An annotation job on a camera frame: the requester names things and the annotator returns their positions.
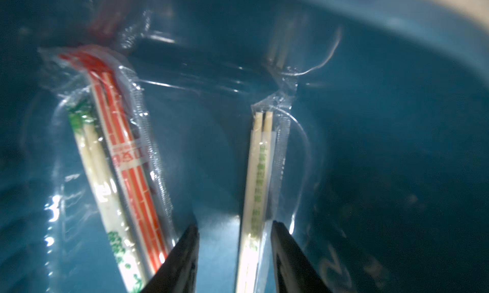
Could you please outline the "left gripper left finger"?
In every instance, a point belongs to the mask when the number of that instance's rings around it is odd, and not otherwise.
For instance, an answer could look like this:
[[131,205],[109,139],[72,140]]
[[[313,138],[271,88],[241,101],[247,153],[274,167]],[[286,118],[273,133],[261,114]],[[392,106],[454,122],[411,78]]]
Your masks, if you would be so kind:
[[194,293],[199,255],[199,232],[196,225],[188,226],[179,242],[169,253],[142,293]]

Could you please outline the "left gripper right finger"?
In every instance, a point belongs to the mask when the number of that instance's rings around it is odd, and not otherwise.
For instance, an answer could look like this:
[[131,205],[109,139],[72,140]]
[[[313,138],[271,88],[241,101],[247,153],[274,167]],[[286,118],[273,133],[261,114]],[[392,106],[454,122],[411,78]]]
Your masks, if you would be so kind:
[[271,246],[276,291],[278,293],[330,291],[313,269],[284,223],[273,222]]

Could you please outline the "teal plastic storage tray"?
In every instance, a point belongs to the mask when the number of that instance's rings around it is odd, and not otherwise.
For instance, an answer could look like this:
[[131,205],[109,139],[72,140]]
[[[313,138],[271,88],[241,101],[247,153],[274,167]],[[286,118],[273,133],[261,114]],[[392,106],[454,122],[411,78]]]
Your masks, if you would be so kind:
[[488,33],[429,0],[1,0],[1,291],[124,292],[41,50],[140,79],[197,292],[233,292],[253,124],[291,107],[270,195],[334,292],[488,291]]

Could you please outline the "small green text chopsticks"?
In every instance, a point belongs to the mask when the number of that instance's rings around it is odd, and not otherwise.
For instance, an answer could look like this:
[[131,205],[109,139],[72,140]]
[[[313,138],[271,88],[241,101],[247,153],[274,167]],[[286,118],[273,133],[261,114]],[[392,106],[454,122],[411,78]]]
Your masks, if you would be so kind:
[[268,241],[278,209],[292,102],[292,95],[277,91],[252,105],[236,292],[263,292],[266,286]]

